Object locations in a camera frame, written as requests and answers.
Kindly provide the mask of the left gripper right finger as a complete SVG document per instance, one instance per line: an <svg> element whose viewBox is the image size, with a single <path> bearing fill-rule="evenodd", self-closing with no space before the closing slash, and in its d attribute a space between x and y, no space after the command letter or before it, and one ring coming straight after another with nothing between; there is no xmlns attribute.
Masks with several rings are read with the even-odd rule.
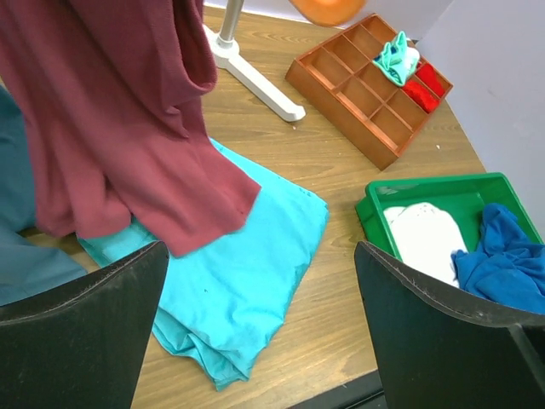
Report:
<svg viewBox="0 0 545 409"><path fill-rule="evenodd" d="M373 244L354 262L390 408L542 408L544 317L487 301Z"/></svg>

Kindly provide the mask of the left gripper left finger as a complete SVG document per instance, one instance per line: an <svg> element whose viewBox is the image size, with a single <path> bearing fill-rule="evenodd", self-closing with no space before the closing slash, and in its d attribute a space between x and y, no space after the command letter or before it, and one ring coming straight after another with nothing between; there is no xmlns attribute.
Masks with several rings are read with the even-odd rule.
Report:
<svg viewBox="0 0 545 409"><path fill-rule="evenodd" d="M155 241L1 308L3 408L129 408L164 288Z"/></svg>

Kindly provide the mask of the maroon tank top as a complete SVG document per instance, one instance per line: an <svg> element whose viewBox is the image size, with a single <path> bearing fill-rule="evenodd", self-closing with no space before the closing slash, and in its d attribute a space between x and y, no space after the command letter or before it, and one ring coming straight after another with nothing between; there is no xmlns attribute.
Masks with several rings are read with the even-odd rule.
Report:
<svg viewBox="0 0 545 409"><path fill-rule="evenodd" d="M1 77L25 121L37 226L139 221L175 256L244 226L259 185L212 144L200 1L4 1Z"/></svg>

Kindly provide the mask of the orange hanger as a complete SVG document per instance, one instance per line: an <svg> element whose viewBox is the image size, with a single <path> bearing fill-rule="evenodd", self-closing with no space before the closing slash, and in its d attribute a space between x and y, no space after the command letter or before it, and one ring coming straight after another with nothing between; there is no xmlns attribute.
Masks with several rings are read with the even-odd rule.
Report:
<svg viewBox="0 0 545 409"><path fill-rule="evenodd" d="M349 22L367 4L366 0L290 0L295 9L317 26L339 26Z"/></svg>

